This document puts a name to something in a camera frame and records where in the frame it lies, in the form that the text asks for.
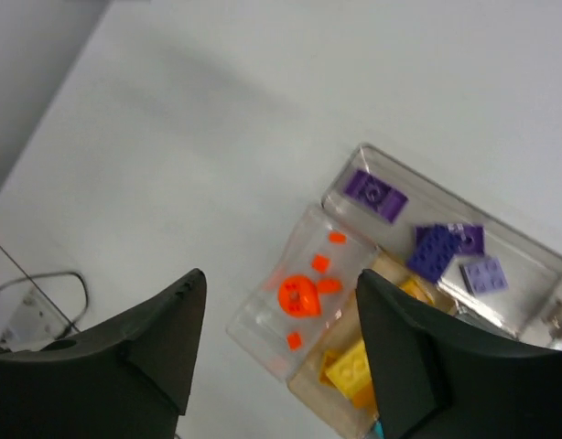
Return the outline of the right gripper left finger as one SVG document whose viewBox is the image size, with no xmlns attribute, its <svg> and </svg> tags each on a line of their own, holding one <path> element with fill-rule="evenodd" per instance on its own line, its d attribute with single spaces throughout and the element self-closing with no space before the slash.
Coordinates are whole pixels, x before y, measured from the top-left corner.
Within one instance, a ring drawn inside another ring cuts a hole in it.
<svg viewBox="0 0 562 439">
<path fill-rule="evenodd" d="M 193 269 L 161 293 L 47 347 L 62 361 L 41 407 L 71 416 L 185 413 L 207 296 Z"/>
</svg>

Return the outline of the long yellow lego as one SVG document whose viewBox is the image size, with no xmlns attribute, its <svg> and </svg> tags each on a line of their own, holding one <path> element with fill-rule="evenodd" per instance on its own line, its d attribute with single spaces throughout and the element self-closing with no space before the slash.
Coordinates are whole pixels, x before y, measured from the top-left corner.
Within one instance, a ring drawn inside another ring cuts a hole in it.
<svg viewBox="0 0 562 439">
<path fill-rule="evenodd" d="M 362 339 L 350 347 L 325 371 L 326 377 L 346 398 L 351 399 L 372 382 L 365 344 Z"/>
</svg>

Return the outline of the orange lego cluster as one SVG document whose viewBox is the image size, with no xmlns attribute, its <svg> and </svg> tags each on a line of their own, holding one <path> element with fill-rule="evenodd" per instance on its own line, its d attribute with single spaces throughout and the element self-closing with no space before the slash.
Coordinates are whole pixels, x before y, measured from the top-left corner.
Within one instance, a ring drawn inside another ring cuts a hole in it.
<svg viewBox="0 0 562 439">
<path fill-rule="evenodd" d="M 306 275 L 288 276 L 278 287 L 277 300 L 282 310 L 294 318 L 321 315 L 317 287 Z"/>
</svg>

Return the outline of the orange 1x2 lego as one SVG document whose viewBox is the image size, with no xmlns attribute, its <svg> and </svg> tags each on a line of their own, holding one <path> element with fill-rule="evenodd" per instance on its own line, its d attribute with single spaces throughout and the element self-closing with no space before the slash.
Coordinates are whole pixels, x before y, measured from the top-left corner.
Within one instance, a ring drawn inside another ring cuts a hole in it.
<svg viewBox="0 0 562 439">
<path fill-rule="evenodd" d="M 330 267 L 331 260 L 322 254 L 315 254 L 310 266 L 318 273 L 325 273 Z"/>
</svg>

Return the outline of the purple slope lego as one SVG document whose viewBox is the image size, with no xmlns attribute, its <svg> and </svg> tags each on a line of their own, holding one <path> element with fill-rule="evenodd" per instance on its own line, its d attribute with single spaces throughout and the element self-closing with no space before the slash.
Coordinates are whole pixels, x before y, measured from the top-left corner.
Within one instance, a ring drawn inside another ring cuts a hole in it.
<svg viewBox="0 0 562 439">
<path fill-rule="evenodd" d="M 454 238 L 444 238 L 442 243 L 432 243 L 430 235 L 440 238 L 447 230 Z M 415 253 L 435 253 L 444 255 L 482 256 L 485 253 L 484 228 L 469 223 L 433 223 L 415 226 Z"/>
</svg>

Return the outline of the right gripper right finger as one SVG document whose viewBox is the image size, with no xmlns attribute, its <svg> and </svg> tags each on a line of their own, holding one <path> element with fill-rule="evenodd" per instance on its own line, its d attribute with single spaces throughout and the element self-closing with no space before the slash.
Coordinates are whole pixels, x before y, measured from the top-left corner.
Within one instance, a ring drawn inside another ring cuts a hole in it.
<svg viewBox="0 0 562 439">
<path fill-rule="evenodd" d="M 550 437 L 545 350 L 425 305 L 371 270 L 356 296 L 385 437 Z"/>
</svg>

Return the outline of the purple printed lego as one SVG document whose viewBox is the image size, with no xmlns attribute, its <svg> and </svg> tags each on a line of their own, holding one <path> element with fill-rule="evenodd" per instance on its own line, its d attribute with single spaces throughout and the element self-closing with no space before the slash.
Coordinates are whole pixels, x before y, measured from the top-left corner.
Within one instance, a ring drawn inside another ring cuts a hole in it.
<svg viewBox="0 0 562 439">
<path fill-rule="evenodd" d="M 408 202 L 403 192 L 362 169 L 353 173 L 343 193 L 390 224 L 395 223 Z"/>
</svg>

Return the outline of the small orange lego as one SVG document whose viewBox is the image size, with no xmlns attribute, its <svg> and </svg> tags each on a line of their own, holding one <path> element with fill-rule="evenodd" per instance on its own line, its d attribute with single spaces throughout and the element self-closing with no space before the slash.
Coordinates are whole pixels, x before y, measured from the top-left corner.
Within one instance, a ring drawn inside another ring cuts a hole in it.
<svg viewBox="0 0 562 439">
<path fill-rule="evenodd" d="M 303 345 L 302 337 L 297 331 L 289 333 L 286 336 L 286 342 L 291 351 L 299 350 Z"/>
<path fill-rule="evenodd" d="M 339 231 L 333 230 L 328 235 L 329 242 L 335 244 L 345 244 L 347 242 L 347 236 Z"/>
</svg>

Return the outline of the lilac small lego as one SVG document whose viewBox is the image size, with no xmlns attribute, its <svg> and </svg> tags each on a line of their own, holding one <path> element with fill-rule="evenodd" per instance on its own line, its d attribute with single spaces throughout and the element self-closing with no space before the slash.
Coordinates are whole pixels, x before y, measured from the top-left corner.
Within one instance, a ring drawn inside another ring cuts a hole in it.
<svg viewBox="0 0 562 439">
<path fill-rule="evenodd" d="M 468 291 L 473 295 L 506 290 L 508 282 L 498 258 L 486 257 L 459 267 Z"/>
</svg>

